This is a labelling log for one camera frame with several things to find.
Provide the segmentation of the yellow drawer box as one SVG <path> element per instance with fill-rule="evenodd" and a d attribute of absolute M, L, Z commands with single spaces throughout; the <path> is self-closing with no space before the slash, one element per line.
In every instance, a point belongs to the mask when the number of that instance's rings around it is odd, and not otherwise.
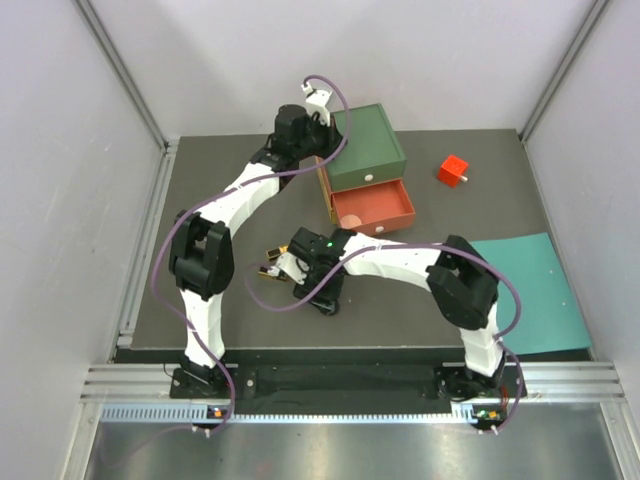
<path fill-rule="evenodd" d="M 323 194 L 324 202 L 327 208 L 328 216 L 332 224 L 336 223 L 335 212 L 332 204 L 331 189 L 326 175 L 324 167 L 319 167 L 317 170 L 317 176 L 320 182 L 321 191 Z"/>

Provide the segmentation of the black round compact jar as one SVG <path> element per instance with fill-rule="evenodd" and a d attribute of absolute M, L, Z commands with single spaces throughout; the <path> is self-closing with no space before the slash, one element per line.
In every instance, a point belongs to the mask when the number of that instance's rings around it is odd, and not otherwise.
<path fill-rule="evenodd" d="M 314 307 L 325 316 L 334 316 L 340 310 L 339 300 L 336 298 L 319 298 L 313 301 Z"/>

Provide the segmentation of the pink makeup sponge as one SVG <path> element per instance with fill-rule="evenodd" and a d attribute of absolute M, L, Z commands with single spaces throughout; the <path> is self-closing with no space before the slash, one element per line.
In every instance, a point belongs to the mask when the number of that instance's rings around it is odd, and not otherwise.
<path fill-rule="evenodd" d="M 357 215 L 348 214 L 340 219 L 342 228 L 354 230 L 362 225 L 361 219 Z"/>

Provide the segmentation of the green drawer box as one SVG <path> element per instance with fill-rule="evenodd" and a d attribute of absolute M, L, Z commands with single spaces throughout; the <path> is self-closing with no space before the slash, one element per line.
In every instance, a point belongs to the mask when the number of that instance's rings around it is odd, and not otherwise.
<path fill-rule="evenodd" d="M 407 157 L 380 103 L 351 108 L 350 125 L 346 146 L 325 167 L 333 191 L 404 176 Z"/>

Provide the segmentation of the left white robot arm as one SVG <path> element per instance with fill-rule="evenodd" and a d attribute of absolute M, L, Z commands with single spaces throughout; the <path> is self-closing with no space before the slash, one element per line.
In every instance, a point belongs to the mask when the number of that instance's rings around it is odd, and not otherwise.
<path fill-rule="evenodd" d="M 274 132 L 257 150 L 225 196 L 210 200 L 187 217 L 172 239 L 169 271 L 174 276 L 190 322 L 184 366 L 194 370 L 192 384 L 205 396 L 226 387 L 221 334 L 223 293 L 234 275 L 232 240 L 253 213 L 277 195 L 309 157 L 328 158 L 343 141 L 325 107 L 279 108 Z"/>

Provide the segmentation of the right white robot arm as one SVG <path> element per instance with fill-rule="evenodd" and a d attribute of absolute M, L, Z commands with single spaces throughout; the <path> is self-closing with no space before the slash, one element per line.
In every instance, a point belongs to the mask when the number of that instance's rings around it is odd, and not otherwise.
<path fill-rule="evenodd" d="M 505 354 L 495 339 L 498 278 L 464 238 L 451 235 L 443 246 L 420 248 L 342 228 L 325 237 L 302 227 L 276 267 L 295 282 L 296 298 L 327 315 L 338 311 L 347 275 L 425 289 L 443 318 L 460 330 L 469 388 L 487 396 L 504 380 Z"/>

